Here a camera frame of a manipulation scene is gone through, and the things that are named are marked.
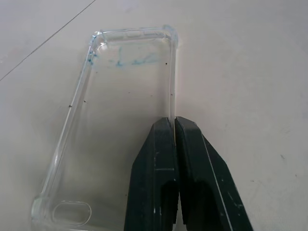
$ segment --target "white floor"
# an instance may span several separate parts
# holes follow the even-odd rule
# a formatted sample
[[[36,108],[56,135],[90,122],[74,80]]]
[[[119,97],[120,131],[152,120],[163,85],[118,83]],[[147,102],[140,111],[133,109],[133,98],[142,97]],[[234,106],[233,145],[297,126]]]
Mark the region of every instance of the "white floor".
[[[256,231],[308,230],[308,1],[91,3],[0,1],[0,229],[29,230],[92,33],[169,24],[176,114],[227,162]]]

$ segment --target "white tile floor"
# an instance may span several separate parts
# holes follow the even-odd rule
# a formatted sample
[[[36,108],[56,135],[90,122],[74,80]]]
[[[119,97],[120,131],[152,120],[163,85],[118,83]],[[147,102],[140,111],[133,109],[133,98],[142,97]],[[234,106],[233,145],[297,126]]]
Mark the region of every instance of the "white tile floor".
[[[225,159],[256,231],[308,230],[308,2],[96,0],[32,53],[91,2],[0,1],[0,229],[29,230],[93,31],[169,24],[177,115]]]

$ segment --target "transparent plastic case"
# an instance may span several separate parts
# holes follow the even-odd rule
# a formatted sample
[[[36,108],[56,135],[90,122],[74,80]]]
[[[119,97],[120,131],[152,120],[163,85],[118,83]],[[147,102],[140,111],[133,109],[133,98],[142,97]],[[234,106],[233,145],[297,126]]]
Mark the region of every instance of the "transparent plastic case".
[[[33,231],[122,231],[132,163],[151,125],[174,121],[177,33],[96,32],[68,105]]]

